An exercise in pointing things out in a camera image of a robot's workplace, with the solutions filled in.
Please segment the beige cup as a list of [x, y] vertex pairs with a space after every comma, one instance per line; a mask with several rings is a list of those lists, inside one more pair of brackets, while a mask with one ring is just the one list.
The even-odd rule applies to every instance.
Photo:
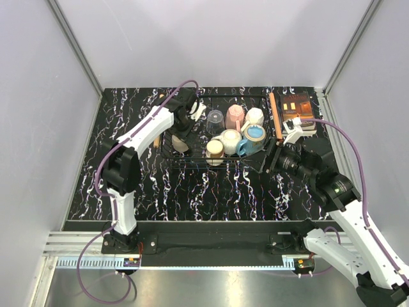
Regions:
[[172, 135], [171, 141], [172, 141], [173, 148], [177, 152], [183, 154], [189, 151], [188, 145], [184, 141], [182, 141], [180, 138], [178, 138], [177, 136]]

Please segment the blue butterfly mug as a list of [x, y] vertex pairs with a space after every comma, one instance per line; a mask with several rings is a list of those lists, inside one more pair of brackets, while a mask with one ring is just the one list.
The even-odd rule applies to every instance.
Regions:
[[262, 126], [249, 125], [244, 130], [242, 140], [236, 146], [237, 155], [252, 155], [259, 152], [263, 148], [265, 138], [266, 132]]

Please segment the clear drinking glass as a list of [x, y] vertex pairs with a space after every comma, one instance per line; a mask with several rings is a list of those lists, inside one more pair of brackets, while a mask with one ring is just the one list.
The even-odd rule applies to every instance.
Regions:
[[212, 136], [221, 134], [225, 129], [224, 115], [219, 110], [211, 110], [206, 118], [206, 131]]

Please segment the speckled cream mug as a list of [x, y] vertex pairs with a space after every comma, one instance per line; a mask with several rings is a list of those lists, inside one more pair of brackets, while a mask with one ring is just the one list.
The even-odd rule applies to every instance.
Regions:
[[227, 129], [220, 135], [212, 137], [212, 140], [218, 140], [223, 144], [226, 155], [234, 155], [237, 145], [242, 140], [242, 135], [237, 130]]

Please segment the small brown rimmed cup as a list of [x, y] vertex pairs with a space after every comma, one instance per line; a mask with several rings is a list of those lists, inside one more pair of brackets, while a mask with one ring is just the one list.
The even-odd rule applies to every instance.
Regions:
[[206, 158], [210, 166], [221, 165], [224, 158], [224, 145], [216, 139], [209, 141], [206, 145]]

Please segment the white faceted mug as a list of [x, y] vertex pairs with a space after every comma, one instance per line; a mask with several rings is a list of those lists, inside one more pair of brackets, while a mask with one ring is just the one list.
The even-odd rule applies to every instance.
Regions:
[[245, 115], [245, 124], [247, 125], [262, 125], [264, 122], [263, 110], [257, 107], [252, 107]]

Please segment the pink faceted mug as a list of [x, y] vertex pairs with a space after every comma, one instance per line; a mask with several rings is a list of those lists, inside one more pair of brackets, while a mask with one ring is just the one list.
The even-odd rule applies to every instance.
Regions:
[[226, 113], [225, 128], [234, 129], [241, 132], [242, 125], [245, 119], [245, 112], [242, 106], [233, 104], [230, 106]]

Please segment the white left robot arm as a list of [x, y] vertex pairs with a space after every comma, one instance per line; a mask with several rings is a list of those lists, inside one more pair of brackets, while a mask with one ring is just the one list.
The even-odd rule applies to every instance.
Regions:
[[95, 189], [109, 197], [112, 222], [109, 235], [124, 253], [138, 245], [134, 193], [141, 180], [142, 154], [163, 132], [177, 138], [187, 137], [205, 106], [197, 102], [198, 90], [179, 87], [159, 98], [151, 111], [130, 131], [116, 140], [104, 143], [106, 151], [95, 175]]

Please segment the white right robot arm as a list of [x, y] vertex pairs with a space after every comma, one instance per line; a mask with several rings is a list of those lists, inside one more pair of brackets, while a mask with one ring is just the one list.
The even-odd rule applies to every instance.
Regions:
[[372, 222], [352, 181], [338, 172], [326, 139], [307, 138], [299, 150], [272, 139], [249, 160], [259, 173], [283, 171], [303, 180], [313, 200], [343, 229], [357, 253], [329, 239], [312, 221], [293, 232], [293, 251], [322, 257], [349, 280], [365, 306], [408, 306], [408, 266]]

